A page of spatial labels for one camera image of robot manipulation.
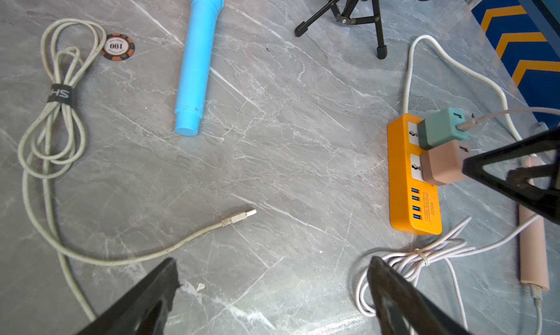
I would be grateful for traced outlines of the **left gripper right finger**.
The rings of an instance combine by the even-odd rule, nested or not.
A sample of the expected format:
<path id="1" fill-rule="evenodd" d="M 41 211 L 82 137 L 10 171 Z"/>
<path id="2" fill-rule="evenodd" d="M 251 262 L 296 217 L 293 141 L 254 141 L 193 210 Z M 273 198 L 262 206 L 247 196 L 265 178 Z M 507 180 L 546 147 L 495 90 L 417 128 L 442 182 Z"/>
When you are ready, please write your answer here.
<path id="1" fill-rule="evenodd" d="M 378 256 L 370 260 L 367 281 L 382 334 L 396 333 L 388 304 L 392 304 L 418 334 L 469 333 Z"/>

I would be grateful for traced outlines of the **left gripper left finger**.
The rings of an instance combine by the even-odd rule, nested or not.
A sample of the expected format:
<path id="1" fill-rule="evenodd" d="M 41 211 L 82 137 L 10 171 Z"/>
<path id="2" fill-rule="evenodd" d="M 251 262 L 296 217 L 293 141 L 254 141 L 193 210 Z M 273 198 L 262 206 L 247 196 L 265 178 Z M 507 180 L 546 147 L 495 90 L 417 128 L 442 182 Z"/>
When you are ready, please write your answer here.
<path id="1" fill-rule="evenodd" d="M 176 260 L 167 258 L 81 334 L 163 334 L 180 287 Z"/>

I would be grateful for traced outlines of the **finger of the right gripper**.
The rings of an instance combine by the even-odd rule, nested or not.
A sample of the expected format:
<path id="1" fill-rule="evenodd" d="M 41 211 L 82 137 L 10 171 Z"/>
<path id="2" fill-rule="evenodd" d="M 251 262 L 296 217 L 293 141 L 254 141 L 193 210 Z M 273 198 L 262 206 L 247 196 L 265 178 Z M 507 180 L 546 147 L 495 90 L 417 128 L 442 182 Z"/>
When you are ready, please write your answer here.
<path id="1" fill-rule="evenodd" d="M 530 154 L 555 151 L 550 164 L 510 170 L 500 179 L 484 167 Z M 494 151 L 465 159 L 462 173 L 559 224 L 559 128 L 551 129 Z"/>

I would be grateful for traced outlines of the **pink electric toothbrush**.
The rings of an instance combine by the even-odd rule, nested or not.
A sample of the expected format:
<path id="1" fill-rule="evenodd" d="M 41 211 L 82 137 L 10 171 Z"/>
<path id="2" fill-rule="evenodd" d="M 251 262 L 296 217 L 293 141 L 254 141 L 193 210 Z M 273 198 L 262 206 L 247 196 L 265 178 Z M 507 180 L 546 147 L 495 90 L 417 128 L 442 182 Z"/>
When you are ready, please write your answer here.
<path id="1" fill-rule="evenodd" d="M 544 219 L 535 220 L 519 234 L 520 281 L 527 285 L 534 299 L 550 291 Z"/>

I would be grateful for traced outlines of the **pink charger cube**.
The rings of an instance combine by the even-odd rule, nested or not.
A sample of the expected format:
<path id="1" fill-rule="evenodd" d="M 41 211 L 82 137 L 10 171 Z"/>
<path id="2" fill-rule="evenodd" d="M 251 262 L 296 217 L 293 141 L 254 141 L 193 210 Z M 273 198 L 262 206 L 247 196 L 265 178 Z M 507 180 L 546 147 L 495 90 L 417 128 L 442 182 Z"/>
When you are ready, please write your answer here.
<path id="1" fill-rule="evenodd" d="M 423 180 L 434 186 L 445 186 L 467 179 L 462 168 L 472 154 L 470 146 L 458 140 L 424 152 L 420 157 Z"/>

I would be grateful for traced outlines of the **orange power strip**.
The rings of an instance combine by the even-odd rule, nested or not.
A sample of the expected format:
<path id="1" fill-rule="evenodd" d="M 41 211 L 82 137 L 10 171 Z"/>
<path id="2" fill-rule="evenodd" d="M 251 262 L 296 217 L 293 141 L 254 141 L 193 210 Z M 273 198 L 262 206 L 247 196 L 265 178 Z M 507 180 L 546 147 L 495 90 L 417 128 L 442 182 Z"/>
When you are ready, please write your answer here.
<path id="1" fill-rule="evenodd" d="M 442 218 L 438 188 L 424 181 L 418 124 L 405 113 L 388 124 L 389 219 L 393 229 L 414 235 L 439 235 Z"/>

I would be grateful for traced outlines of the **teal charger cube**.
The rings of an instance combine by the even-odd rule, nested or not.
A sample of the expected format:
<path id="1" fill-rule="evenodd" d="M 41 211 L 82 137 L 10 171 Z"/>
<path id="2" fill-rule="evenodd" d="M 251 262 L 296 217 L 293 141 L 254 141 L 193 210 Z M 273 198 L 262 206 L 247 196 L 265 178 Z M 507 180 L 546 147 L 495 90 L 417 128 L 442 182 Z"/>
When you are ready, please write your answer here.
<path id="1" fill-rule="evenodd" d="M 427 117 L 418 124 L 420 148 L 427 151 L 452 140 L 465 141 L 468 133 L 457 128 L 464 122 L 465 114 L 453 107 Z"/>

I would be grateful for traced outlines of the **black tripod stand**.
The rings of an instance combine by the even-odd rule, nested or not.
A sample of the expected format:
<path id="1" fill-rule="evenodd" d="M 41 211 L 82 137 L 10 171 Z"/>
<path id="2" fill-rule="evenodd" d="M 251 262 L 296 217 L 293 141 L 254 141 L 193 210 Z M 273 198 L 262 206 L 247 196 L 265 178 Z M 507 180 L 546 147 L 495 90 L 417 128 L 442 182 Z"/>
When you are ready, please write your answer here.
<path id="1" fill-rule="evenodd" d="M 354 9 L 358 2 L 371 2 L 373 15 L 367 17 L 352 17 Z M 329 0 L 328 3 L 319 11 L 312 15 L 307 21 L 302 22 L 295 28 L 295 36 L 302 36 L 317 19 L 326 12 L 331 11 L 336 21 L 346 26 L 357 26 L 363 24 L 374 24 L 376 27 L 377 49 L 376 56 L 378 59 L 386 59 L 388 49 L 384 41 L 384 32 L 382 27 L 381 7 L 379 0 Z"/>

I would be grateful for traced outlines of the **blue cylindrical device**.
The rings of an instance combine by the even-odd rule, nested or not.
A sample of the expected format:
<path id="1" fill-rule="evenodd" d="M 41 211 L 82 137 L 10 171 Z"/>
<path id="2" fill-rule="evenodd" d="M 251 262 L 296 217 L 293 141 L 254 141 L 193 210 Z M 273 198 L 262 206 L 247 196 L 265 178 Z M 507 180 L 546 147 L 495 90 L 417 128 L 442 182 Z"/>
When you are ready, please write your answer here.
<path id="1" fill-rule="evenodd" d="M 190 0 L 190 19 L 176 98 L 175 132 L 198 134 L 207 94 L 218 16 L 225 0 Z"/>

